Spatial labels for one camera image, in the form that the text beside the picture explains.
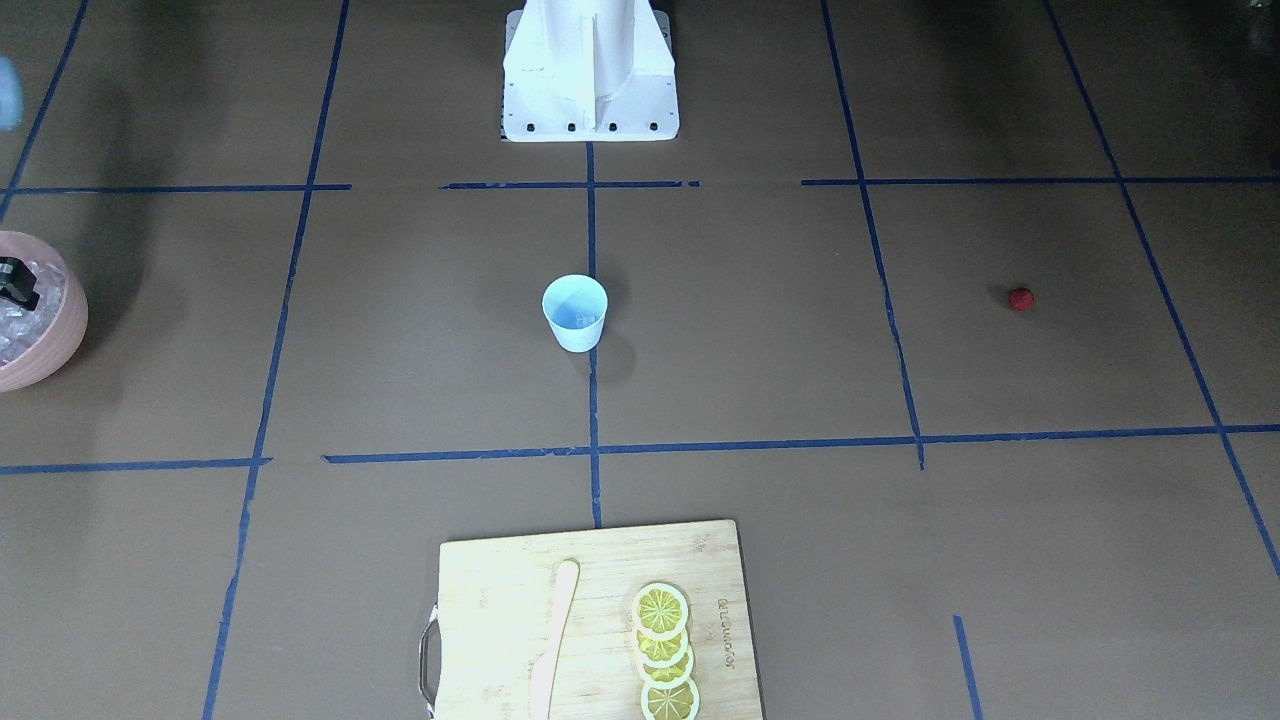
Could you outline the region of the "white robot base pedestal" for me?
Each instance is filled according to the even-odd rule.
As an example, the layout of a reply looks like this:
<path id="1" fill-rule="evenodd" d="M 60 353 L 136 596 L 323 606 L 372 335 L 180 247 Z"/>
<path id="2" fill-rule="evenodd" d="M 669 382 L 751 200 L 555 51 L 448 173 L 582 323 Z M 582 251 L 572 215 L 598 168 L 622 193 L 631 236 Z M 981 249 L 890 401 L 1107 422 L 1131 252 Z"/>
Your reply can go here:
<path id="1" fill-rule="evenodd" d="M 678 136 L 669 14 L 649 1 L 526 1 L 506 17 L 502 65 L 504 141 Z"/>

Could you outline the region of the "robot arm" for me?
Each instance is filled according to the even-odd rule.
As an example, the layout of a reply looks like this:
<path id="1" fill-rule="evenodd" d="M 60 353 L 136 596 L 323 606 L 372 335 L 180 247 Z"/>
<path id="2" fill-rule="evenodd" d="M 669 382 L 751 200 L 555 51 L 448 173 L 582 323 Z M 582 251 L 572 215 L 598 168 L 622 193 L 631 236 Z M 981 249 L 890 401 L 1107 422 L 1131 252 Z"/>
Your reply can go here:
<path id="1" fill-rule="evenodd" d="M 17 68 L 6 56 L 1 56 L 1 131 L 17 128 L 23 117 L 23 92 Z M 38 307 L 40 293 L 36 291 L 35 273 L 18 258 L 1 258 L 1 297 L 3 301 L 32 313 Z"/>

